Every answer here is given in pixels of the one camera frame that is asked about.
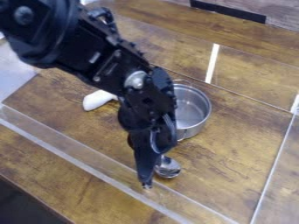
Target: metal bowl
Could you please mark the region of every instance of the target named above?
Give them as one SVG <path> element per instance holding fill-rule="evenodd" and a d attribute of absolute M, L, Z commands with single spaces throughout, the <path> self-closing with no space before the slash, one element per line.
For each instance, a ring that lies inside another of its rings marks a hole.
<path fill-rule="evenodd" d="M 182 84 L 173 84 L 173 92 L 177 99 L 176 136 L 181 141 L 201 131 L 210 115 L 210 101 L 197 88 Z"/>

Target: wooden table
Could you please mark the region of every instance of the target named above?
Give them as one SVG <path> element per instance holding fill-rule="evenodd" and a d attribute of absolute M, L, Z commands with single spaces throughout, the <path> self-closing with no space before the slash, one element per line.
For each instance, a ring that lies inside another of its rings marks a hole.
<path fill-rule="evenodd" d="M 194 138 L 182 141 L 170 152 L 172 157 L 181 163 L 180 177 L 172 181 L 158 181 L 210 209 L 210 212 L 206 212 L 202 208 L 205 213 L 198 222 L 249 223 L 290 122 L 292 116 L 285 111 L 289 99 L 281 97 L 274 108 L 202 83 L 205 71 L 200 68 L 208 63 L 210 44 L 196 38 L 202 35 L 200 37 L 208 41 L 221 40 L 228 46 L 241 46 L 241 50 L 248 49 L 262 56 L 270 55 L 281 61 L 288 57 L 289 63 L 294 64 L 296 61 L 290 59 L 289 54 L 299 53 L 294 50 L 296 36 L 292 32 L 277 29 L 273 36 L 272 27 L 238 22 L 234 18 L 189 10 L 170 3 L 139 3 L 129 0 L 129 4 L 121 6 L 121 2 L 99 1 L 118 15 L 115 19 L 123 35 L 139 44 L 148 53 L 149 61 L 172 70 L 169 74 L 173 78 L 190 81 L 206 94 L 212 103 L 212 114 L 202 132 Z M 208 22 L 198 25 L 197 21 L 202 20 L 198 17 L 212 21 L 214 26 L 220 25 L 221 28 L 217 29 L 221 31 L 214 31 L 216 28 Z M 229 23 L 222 23 L 222 18 L 230 19 Z M 240 24 L 245 25 L 245 28 L 241 27 L 245 29 L 242 34 L 238 31 Z M 157 25 L 178 34 L 158 28 Z M 293 41 L 292 47 L 278 40 L 280 36 Z M 172 45 L 170 41 L 178 41 L 180 44 Z M 200 64 L 194 66 L 193 61 L 198 61 Z M 229 75 L 238 75 L 238 70 L 232 70 Z M 276 82 L 274 77 L 269 79 L 266 87 Z M 70 75 L 50 69 L 41 71 L 3 104 L 133 168 L 126 133 L 119 129 L 115 119 L 117 104 L 110 102 L 87 113 L 81 109 L 81 99 L 91 91 L 94 89 Z M 262 101 L 269 103 L 273 99 L 270 97 L 269 95 Z M 0 127 L 0 133 L 2 178 L 26 191 L 57 214 L 77 223 L 173 222 L 164 214 L 53 156 L 10 130 Z"/>

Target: stainless steel bowl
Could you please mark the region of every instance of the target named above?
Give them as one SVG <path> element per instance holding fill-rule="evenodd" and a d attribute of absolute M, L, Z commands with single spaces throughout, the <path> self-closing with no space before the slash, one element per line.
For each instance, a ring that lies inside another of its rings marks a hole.
<path fill-rule="evenodd" d="M 176 135 L 181 141 L 201 131 L 210 115 L 210 101 L 197 88 L 182 84 L 173 84 L 173 92 L 177 99 Z"/>

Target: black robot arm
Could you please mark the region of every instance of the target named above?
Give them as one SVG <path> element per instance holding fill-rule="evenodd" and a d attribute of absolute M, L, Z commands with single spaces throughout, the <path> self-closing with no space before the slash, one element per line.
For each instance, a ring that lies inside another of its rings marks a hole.
<path fill-rule="evenodd" d="M 121 39 L 109 10 L 86 10 L 77 0 L 0 0 L 0 31 L 21 61 L 57 67 L 117 96 L 137 177 L 150 186 L 157 160 L 176 145 L 173 83 Z"/>

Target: metal spoon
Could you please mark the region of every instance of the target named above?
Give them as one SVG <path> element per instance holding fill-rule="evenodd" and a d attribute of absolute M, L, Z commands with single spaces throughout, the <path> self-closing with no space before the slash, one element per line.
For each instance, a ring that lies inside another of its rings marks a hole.
<path fill-rule="evenodd" d="M 161 178 L 172 179 L 180 174 L 181 166 L 172 158 L 161 155 L 160 163 L 153 167 L 153 171 Z"/>

